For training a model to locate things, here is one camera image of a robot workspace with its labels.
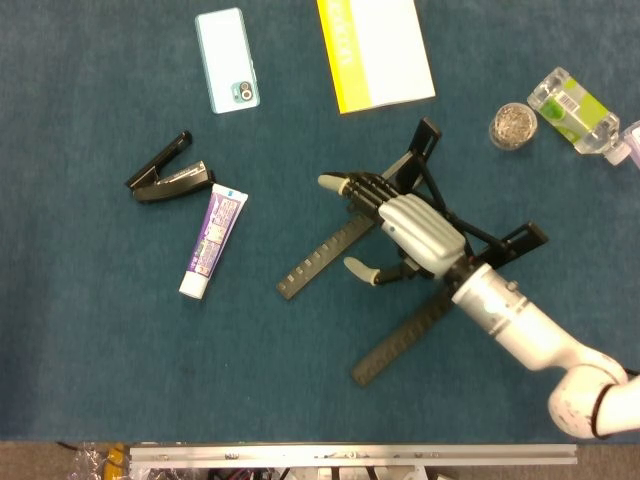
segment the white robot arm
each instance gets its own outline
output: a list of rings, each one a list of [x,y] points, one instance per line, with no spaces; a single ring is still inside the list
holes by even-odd
[[[376,176],[322,175],[318,181],[358,203],[410,259],[444,278],[452,301],[530,370],[560,367],[566,375],[549,398],[556,425],[579,438],[602,438],[640,429],[640,378],[607,355],[589,348],[553,320],[486,263],[465,255],[465,238],[415,195],[400,195]],[[376,284],[379,270],[347,258],[358,278]]]

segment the mint green smartphone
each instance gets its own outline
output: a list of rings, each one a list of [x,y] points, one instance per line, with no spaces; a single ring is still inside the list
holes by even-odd
[[[257,107],[258,82],[240,9],[198,15],[196,31],[213,112]]]

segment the yellow book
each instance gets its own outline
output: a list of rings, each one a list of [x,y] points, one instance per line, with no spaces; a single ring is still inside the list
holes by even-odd
[[[318,0],[340,113],[435,96],[413,0]]]

